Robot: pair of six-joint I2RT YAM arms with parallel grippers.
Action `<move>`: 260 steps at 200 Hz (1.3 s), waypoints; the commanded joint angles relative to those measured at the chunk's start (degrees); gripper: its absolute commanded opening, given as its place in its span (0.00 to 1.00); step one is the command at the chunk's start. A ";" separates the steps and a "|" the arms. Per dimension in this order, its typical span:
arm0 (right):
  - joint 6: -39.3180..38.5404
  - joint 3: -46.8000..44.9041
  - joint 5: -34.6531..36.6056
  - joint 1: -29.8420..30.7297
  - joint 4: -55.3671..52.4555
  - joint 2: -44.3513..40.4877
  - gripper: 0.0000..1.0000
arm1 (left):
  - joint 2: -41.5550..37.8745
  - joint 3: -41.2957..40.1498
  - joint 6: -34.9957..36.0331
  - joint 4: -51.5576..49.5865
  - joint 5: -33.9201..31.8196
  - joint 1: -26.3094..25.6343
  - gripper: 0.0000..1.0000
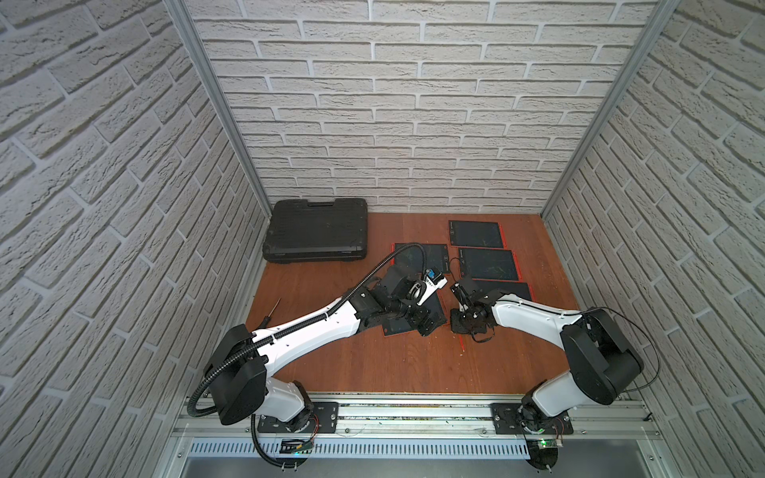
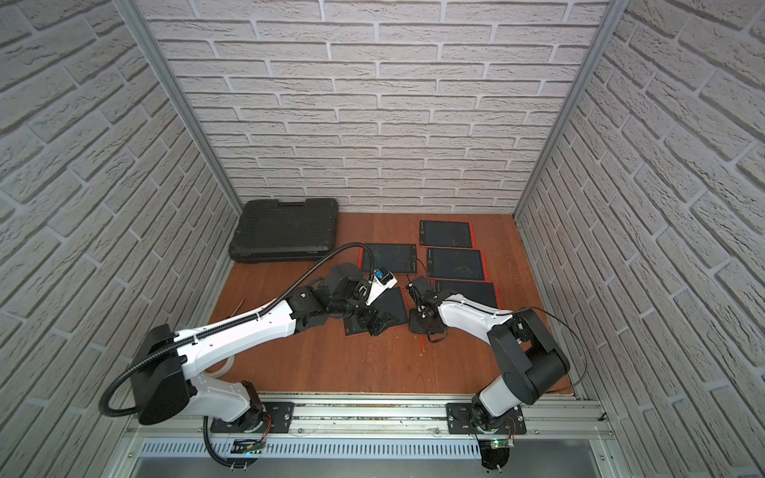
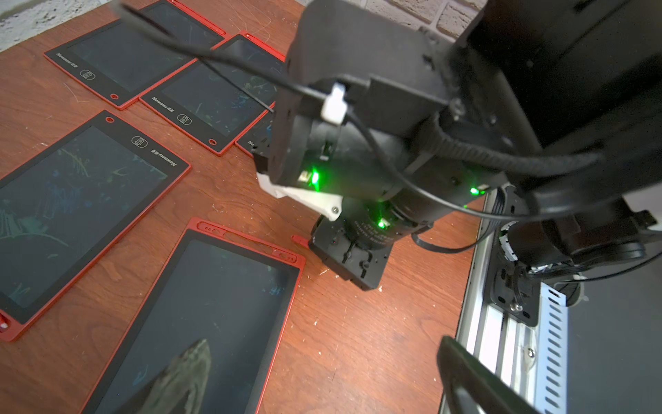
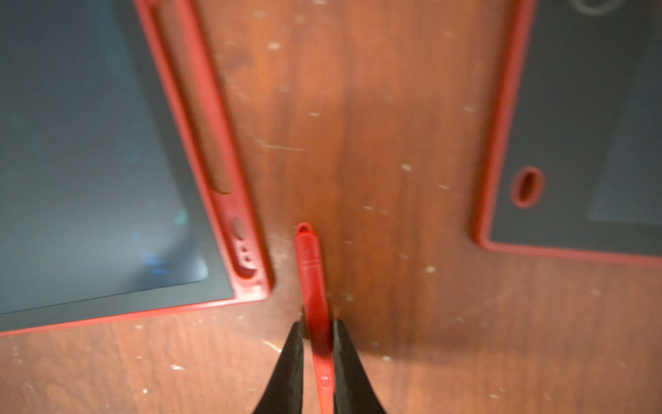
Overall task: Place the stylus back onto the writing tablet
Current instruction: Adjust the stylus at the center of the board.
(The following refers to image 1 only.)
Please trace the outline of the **red tablet with green scribbles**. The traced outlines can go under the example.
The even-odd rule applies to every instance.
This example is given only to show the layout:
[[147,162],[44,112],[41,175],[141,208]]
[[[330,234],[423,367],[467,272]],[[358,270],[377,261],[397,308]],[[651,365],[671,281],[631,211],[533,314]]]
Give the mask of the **red tablet with green scribbles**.
[[512,250],[459,248],[462,276],[482,280],[520,281],[522,274]]

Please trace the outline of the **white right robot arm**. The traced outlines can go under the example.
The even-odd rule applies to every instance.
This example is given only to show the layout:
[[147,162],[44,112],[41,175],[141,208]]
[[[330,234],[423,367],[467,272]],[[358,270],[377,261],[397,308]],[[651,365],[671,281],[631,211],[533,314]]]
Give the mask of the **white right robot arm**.
[[556,417],[581,404],[609,406],[643,372],[645,363],[609,311],[572,311],[527,301],[500,289],[485,292],[465,278],[451,286],[459,307],[452,323],[475,337],[496,327],[541,339],[565,353],[567,372],[523,398],[524,420]]

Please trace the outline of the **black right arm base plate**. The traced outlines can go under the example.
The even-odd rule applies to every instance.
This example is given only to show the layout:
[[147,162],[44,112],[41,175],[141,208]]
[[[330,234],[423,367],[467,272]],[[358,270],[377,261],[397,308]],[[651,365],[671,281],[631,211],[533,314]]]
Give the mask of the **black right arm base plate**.
[[567,412],[547,416],[532,404],[521,402],[494,402],[489,406],[495,433],[570,435],[574,433]]

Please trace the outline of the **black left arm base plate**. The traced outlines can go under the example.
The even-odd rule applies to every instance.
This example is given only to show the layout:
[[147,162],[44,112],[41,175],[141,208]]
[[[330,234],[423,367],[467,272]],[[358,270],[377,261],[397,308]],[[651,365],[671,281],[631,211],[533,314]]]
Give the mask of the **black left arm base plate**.
[[337,429],[340,404],[338,402],[313,402],[290,420],[284,422],[276,417],[261,415],[258,433],[334,433]]

